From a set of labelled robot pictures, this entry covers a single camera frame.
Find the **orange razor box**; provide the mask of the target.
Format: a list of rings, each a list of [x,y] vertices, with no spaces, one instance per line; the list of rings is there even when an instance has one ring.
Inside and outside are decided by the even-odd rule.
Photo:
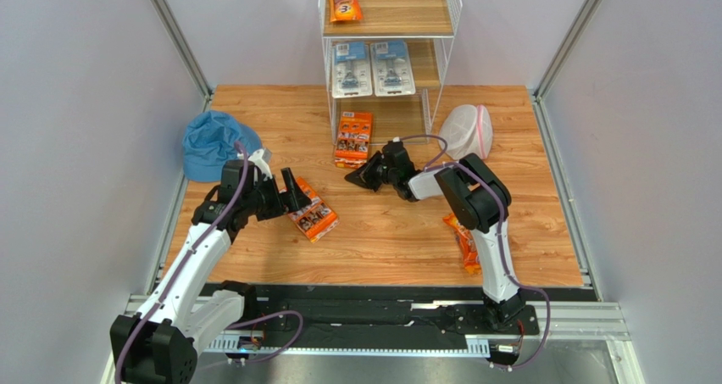
[[[339,168],[358,169],[367,163],[374,115],[343,112],[338,123],[334,163]]]
[[[309,241],[317,242],[339,225],[338,214],[303,178],[298,177],[297,184],[311,204],[291,212],[287,217]]]

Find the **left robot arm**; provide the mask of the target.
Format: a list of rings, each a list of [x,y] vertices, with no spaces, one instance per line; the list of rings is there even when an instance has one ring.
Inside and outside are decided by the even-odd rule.
[[[249,325],[257,314],[255,287],[226,281],[195,306],[215,265],[250,218],[271,220],[310,205],[292,170],[279,188],[262,152],[226,162],[219,184],[197,206],[185,243],[172,265],[132,315],[110,327],[117,383],[187,383],[197,360],[226,328]]]

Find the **white Gillette razor pack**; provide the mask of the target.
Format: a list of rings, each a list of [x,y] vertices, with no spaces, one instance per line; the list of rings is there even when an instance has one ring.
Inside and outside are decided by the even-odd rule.
[[[369,46],[377,97],[408,96],[416,93],[408,44],[396,39]]]

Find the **blue card razor blister pack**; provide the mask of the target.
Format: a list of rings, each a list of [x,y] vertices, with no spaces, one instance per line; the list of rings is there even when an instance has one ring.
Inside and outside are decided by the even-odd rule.
[[[335,99],[373,94],[369,47],[365,42],[334,45],[331,85],[331,96]]]

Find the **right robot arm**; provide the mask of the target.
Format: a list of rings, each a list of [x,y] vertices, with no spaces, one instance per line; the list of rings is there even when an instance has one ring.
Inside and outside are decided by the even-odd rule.
[[[483,275],[482,319],[497,329],[511,323],[524,308],[508,247],[511,194],[477,154],[422,170],[416,168],[402,141],[389,141],[367,163],[347,174],[345,181],[374,192],[390,185],[409,202],[444,197],[475,245]]]

